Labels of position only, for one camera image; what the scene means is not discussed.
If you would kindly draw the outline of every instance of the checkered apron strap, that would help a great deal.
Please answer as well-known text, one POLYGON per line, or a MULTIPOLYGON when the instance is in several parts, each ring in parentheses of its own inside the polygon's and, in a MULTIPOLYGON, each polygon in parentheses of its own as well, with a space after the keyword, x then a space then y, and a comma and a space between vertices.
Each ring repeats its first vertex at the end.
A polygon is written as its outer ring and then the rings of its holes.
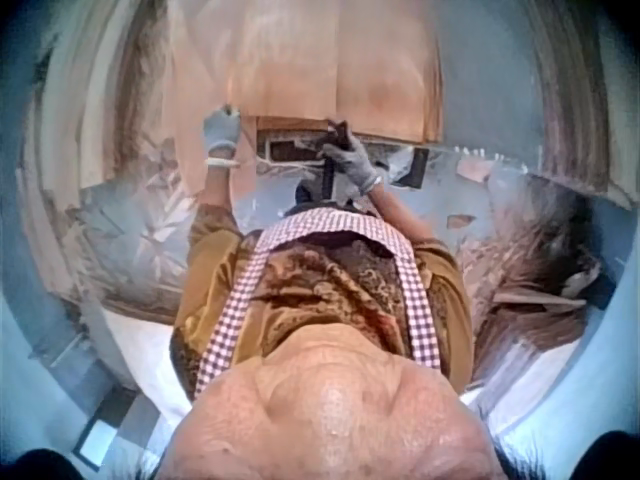
POLYGON ((242 321, 269 252, 283 243, 318 232, 350 231, 381 243, 394 255, 407 312, 414 360, 440 368, 438 341, 429 301, 416 267, 411 243, 395 228, 377 218, 319 208, 288 217, 265 230, 242 277, 234 285, 209 345, 200 361, 196 395, 231 365, 242 321))

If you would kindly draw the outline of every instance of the pink checkered apron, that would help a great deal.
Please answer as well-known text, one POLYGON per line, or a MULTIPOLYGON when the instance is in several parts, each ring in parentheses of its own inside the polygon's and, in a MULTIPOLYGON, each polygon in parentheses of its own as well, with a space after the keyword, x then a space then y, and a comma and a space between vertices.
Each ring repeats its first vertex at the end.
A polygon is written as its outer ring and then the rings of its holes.
POLYGON ((265 230, 242 276, 233 286, 215 331, 200 361, 196 396, 231 366, 233 351, 249 302, 269 253, 283 243, 318 232, 355 232, 381 243, 394 255, 404 295, 414 360, 440 369, 440 353, 431 308, 416 267, 411 243, 395 228, 377 218, 332 208, 299 213, 265 230))

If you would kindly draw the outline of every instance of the sleeve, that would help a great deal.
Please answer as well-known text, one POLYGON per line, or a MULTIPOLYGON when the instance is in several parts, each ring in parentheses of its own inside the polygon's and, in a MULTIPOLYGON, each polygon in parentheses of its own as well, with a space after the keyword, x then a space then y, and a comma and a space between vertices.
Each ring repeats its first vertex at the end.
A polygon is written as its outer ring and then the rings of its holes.
POLYGON ((414 252, 438 335, 442 372, 462 393, 473 373, 471 312, 462 273, 439 240, 416 244, 414 252))
POLYGON ((201 205, 189 233, 187 275, 171 338, 171 359, 187 395, 193 399, 200 358, 233 285, 242 242, 230 212, 201 205))

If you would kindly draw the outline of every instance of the hand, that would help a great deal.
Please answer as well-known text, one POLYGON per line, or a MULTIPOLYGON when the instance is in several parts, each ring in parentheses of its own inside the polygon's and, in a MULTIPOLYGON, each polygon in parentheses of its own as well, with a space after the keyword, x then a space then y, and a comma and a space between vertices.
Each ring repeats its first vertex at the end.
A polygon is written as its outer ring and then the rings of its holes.
POLYGON ((358 187, 361 195, 366 195, 380 183, 381 178, 371 165, 364 145, 351 133, 351 129, 347 130, 347 137, 351 145, 350 150, 343 150, 333 144, 325 143, 322 146, 322 153, 342 168, 349 180, 358 187))
POLYGON ((204 120, 202 130, 207 152, 234 152, 240 138, 240 112, 225 105, 204 120))

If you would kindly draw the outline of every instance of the person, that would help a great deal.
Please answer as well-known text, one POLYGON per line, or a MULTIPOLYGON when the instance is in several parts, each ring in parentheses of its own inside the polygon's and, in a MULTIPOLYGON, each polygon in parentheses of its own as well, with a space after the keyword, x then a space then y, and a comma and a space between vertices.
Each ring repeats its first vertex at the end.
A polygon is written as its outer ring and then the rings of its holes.
MULTIPOLYGON (((231 158, 239 125, 207 119, 212 158, 231 158)), ((506 478, 458 398, 473 366, 461 272, 347 135, 322 153, 379 216, 311 203, 243 235, 229 170, 209 167, 170 345, 193 409, 158 478, 506 478)))

